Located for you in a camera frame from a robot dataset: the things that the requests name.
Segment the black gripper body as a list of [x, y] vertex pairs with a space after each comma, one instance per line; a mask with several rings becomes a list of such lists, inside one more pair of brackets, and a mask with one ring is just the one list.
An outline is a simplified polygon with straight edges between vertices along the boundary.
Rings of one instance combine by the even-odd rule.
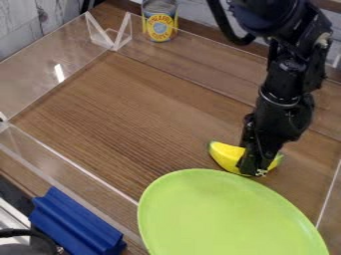
[[252, 112], [256, 142], [249, 145], [265, 156], [277, 155], [288, 142], [300, 140], [312, 124], [313, 113], [311, 93], [285, 99], [261, 88]]

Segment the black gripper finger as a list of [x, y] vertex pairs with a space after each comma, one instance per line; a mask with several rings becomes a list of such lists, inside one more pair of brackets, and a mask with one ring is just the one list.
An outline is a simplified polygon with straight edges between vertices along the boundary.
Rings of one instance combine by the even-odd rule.
[[277, 164], [277, 155], [267, 157], [253, 145], [249, 145], [238, 160], [237, 168], [245, 176], [264, 176]]
[[240, 146], [246, 147], [250, 143], [256, 142], [256, 134], [255, 134], [255, 114], [248, 114], [244, 117], [244, 128]]

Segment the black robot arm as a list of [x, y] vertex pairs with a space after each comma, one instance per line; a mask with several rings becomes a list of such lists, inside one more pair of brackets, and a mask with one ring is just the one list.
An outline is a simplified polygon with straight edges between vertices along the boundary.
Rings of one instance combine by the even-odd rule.
[[261, 176], [284, 145], [299, 140], [312, 124], [312, 92], [325, 79], [332, 22], [311, 0], [232, 0], [230, 5], [245, 31], [271, 39], [268, 76], [244, 119], [245, 152], [237, 162], [242, 175]]

